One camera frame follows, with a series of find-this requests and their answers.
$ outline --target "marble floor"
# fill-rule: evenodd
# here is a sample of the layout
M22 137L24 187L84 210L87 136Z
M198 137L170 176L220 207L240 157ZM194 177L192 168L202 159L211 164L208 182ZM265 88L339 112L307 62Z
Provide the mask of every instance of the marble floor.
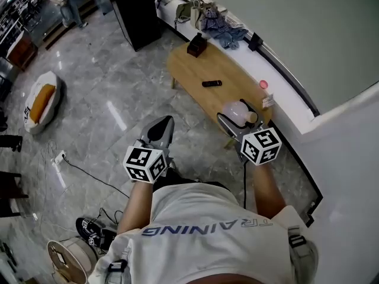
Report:
M100 207L113 216L127 203L122 194L66 163L58 175L50 163L54 151L65 150L71 163L129 194L133 184L121 165L127 147L152 119L172 115L170 150L182 175L217 180L243 201L243 167L233 150L223 148L226 135L180 86L170 88L165 61L183 40L163 30L161 39L135 52L113 13L96 12L87 21L84 30L74 28L49 51L39 51L4 105L7 134L20 134L24 142L20 153L0 149L0 170L20 172L30 197L19 202L24 216L11 218L5 240L20 263L20 275L41 283L52 283L49 240L75 236L77 217L95 217ZM66 94L55 119L32 136L23 127L24 102L32 83L49 70L65 81ZM285 146L272 168L285 200L299 213L308 210L317 195ZM251 187L248 208L255 209ZM108 223L104 216L101 221Z

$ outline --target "white dog bed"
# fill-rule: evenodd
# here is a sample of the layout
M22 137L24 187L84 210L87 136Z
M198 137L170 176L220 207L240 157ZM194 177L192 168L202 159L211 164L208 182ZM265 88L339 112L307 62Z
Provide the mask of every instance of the white dog bed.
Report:
M34 123L29 117L31 107L33 106L34 100L40 93L41 88L45 84L51 84L55 86L54 94L51 96L49 103L46 105L42 116L38 123ZM31 87L30 94L26 99L25 110L24 110L24 125L25 129L31 134L38 134L43 130L45 125L47 125L54 117L54 110L60 99L60 79L53 73L47 72L39 76L35 84Z

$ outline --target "power outlet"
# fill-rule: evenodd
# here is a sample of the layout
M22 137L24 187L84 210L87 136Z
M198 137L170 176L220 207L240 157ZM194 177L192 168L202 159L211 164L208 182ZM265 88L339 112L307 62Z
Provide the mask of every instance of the power outlet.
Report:
M55 164L59 165L59 163L63 161L63 155L66 157L66 153L65 153L64 150L62 150L62 151L58 154L58 156L56 156L56 158L54 159Z

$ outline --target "bottle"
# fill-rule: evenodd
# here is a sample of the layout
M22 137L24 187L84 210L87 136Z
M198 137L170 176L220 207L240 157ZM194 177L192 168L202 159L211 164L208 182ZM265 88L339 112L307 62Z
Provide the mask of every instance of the bottle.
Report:
M238 126L245 126L246 122L256 123L258 115L249 111L245 103L240 101L228 102L223 107L223 114Z

